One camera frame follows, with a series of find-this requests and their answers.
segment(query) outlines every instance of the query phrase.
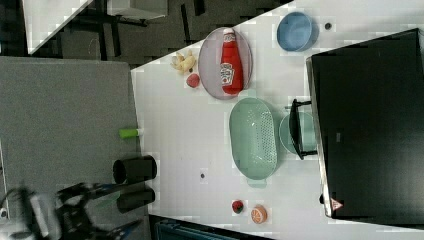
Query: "blue bowl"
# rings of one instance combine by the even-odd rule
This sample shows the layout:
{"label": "blue bowl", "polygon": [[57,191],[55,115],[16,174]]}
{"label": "blue bowl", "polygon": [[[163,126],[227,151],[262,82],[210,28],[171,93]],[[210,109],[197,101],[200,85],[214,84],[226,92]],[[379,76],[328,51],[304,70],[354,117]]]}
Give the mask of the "blue bowl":
{"label": "blue bowl", "polygon": [[318,26],[310,17],[304,13],[292,12],[278,25],[277,41],[286,51],[301,52],[315,43],[318,34]]}

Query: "ketchup bottle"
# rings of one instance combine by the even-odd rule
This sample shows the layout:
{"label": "ketchup bottle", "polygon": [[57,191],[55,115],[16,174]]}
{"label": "ketchup bottle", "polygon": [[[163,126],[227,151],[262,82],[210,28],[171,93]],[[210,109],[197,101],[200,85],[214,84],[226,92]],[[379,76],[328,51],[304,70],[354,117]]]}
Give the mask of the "ketchup bottle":
{"label": "ketchup bottle", "polygon": [[224,43],[221,57],[222,90],[228,94],[238,94],[243,90],[243,68],[238,52],[236,35],[232,28],[224,30]]}

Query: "green colander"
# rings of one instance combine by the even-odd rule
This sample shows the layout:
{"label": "green colander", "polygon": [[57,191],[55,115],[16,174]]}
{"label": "green colander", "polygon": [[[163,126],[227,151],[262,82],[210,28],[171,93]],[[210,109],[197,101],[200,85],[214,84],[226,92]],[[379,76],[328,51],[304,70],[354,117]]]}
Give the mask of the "green colander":
{"label": "green colander", "polygon": [[234,106],[230,116],[234,162],[248,184],[256,188],[264,188],[266,178],[277,167],[279,118],[271,109],[263,100],[246,97]]}

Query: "black cup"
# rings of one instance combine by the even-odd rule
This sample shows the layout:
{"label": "black cup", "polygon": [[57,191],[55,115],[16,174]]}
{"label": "black cup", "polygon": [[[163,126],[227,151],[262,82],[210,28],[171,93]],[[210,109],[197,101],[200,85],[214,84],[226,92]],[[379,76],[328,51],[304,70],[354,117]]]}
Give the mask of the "black cup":
{"label": "black cup", "polygon": [[155,191],[145,189],[144,191],[121,194],[116,200],[116,206],[120,213],[127,213],[136,208],[145,206],[155,201]]}
{"label": "black cup", "polygon": [[152,156],[116,160],[113,164],[113,178],[118,184],[127,184],[154,179],[157,174],[156,161]]}

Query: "warning label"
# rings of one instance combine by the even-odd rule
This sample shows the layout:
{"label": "warning label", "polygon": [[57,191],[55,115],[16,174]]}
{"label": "warning label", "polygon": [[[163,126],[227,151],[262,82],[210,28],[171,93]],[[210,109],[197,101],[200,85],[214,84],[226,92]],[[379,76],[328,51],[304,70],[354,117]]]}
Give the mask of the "warning label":
{"label": "warning label", "polygon": [[336,211],[337,209],[343,207],[343,204],[337,202],[336,200],[331,198],[331,208],[333,209],[333,211]]}
{"label": "warning label", "polygon": [[234,69],[230,63],[221,63],[221,83],[222,86],[229,86],[233,83]]}

